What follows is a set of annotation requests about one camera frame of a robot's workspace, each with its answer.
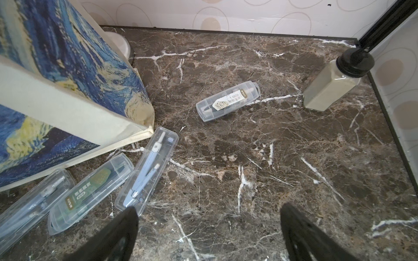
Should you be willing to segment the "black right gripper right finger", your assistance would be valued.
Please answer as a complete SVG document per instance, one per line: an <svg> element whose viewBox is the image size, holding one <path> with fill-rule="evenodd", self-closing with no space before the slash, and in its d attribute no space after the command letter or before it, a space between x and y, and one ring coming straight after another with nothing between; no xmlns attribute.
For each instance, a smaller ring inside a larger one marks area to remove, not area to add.
<svg viewBox="0 0 418 261"><path fill-rule="evenodd" d="M291 261L356 261L290 203L280 210L280 224Z"/></svg>

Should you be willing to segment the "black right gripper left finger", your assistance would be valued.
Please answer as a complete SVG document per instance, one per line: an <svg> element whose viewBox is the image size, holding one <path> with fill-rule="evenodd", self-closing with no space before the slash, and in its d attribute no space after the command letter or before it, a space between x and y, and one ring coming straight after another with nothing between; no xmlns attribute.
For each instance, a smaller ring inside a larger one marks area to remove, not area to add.
<svg viewBox="0 0 418 261"><path fill-rule="evenodd" d="M128 261L138 235L139 217L128 207L65 261Z"/></svg>

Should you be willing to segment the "clear case silver compass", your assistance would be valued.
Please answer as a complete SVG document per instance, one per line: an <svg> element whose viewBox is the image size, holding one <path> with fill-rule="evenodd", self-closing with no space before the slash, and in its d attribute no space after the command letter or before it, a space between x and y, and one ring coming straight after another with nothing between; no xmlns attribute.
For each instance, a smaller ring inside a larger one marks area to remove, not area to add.
<svg viewBox="0 0 418 261"><path fill-rule="evenodd" d="M75 186L71 173L58 169L1 214L1 254L47 216L64 194Z"/></svg>

